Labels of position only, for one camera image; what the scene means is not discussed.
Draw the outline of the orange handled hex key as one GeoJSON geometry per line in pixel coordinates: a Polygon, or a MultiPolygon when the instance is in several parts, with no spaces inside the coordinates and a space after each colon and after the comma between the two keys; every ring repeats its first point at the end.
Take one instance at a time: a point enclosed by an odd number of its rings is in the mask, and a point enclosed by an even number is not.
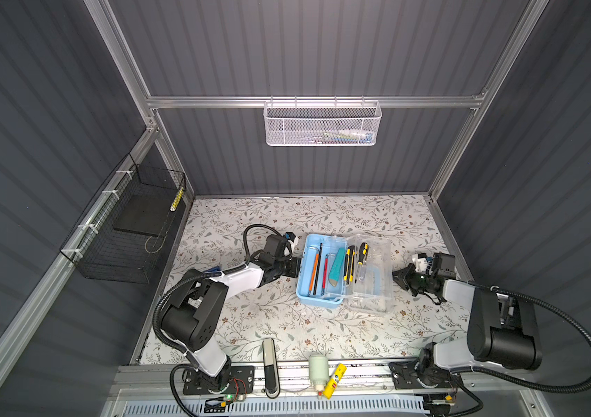
{"type": "Polygon", "coordinates": [[[319,258],[320,258],[320,252],[321,250],[316,250],[315,253],[315,260],[312,266],[312,274],[311,274],[311,278],[310,278],[310,282],[309,282],[309,291],[308,291],[308,296],[312,296],[313,293],[316,290],[316,283],[315,280],[317,278],[317,269],[318,269],[318,264],[319,264],[319,258]]]}

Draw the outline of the teal handled tool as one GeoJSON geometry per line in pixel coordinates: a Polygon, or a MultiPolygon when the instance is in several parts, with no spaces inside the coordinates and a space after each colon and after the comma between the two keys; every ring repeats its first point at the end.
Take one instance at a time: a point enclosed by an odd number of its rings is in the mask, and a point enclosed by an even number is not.
{"type": "Polygon", "coordinates": [[[332,265],[328,270],[328,283],[332,287],[336,287],[340,279],[342,279],[346,252],[346,248],[342,247],[339,248],[339,250],[337,250],[337,252],[333,256],[332,265]]]}

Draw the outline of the light blue plastic tool box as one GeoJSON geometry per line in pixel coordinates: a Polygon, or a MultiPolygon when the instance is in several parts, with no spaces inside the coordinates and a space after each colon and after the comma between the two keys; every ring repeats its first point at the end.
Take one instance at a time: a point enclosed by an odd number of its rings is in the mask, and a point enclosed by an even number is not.
{"type": "Polygon", "coordinates": [[[387,314],[394,304],[391,242],[356,234],[310,234],[304,243],[297,297],[309,306],[387,314]]]}

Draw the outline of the red handled hex key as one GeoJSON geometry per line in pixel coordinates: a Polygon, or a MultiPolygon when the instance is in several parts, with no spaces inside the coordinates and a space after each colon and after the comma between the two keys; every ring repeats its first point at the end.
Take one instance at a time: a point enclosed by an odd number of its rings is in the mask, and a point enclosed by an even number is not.
{"type": "Polygon", "coordinates": [[[335,261],[335,256],[331,255],[330,253],[328,253],[328,255],[326,255],[325,261],[324,261],[324,273],[323,273],[323,284],[322,284],[322,289],[321,289],[321,298],[326,299],[328,297],[330,297],[330,291],[333,288],[333,284],[331,283],[331,276],[332,276],[332,267],[335,261]]]}

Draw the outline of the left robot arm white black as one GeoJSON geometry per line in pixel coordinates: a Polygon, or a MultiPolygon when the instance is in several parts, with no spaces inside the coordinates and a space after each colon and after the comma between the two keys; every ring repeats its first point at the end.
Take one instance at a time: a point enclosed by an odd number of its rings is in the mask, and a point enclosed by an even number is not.
{"type": "Polygon", "coordinates": [[[254,223],[243,231],[243,262],[231,269],[186,273],[158,300],[152,331],[166,346],[183,353],[198,373],[220,385],[231,359],[215,338],[227,300],[278,279],[296,277],[302,259],[295,256],[297,235],[254,223]]]}

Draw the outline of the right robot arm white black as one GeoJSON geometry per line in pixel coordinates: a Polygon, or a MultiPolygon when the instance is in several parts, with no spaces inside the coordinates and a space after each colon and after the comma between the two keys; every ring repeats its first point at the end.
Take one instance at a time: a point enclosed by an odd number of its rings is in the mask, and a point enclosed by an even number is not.
{"type": "Polygon", "coordinates": [[[512,376],[513,370],[537,370],[543,360],[538,308],[571,325],[591,349],[591,334],[554,305],[497,286],[460,281],[455,257],[418,254],[407,267],[392,274],[393,281],[412,295],[426,295],[438,307],[446,303],[469,310],[467,334],[451,342],[429,342],[413,361],[394,361],[389,369],[396,389],[438,389],[460,381],[464,374],[483,374],[526,389],[576,394],[591,389],[591,375],[583,382],[557,386],[512,376]]]}

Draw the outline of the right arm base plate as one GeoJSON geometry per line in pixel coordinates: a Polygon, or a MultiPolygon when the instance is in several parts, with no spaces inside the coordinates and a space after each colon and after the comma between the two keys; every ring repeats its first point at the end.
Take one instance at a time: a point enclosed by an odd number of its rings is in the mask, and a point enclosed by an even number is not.
{"type": "Polygon", "coordinates": [[[418,360],[392,361],[389,371],[396,389],[458,389],[448,370],[422,365],[418,360]]]}

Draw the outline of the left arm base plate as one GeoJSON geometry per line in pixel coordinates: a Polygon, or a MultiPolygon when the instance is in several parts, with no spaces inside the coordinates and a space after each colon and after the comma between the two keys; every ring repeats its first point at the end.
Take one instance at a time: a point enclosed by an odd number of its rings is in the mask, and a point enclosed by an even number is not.
{"type": "Polygon", "coordinates": [[[182,377],[184,395],[251,394],[254,389],[256,368],[232,365],[216,377],[203,371],[186,370],[182,377]]]}

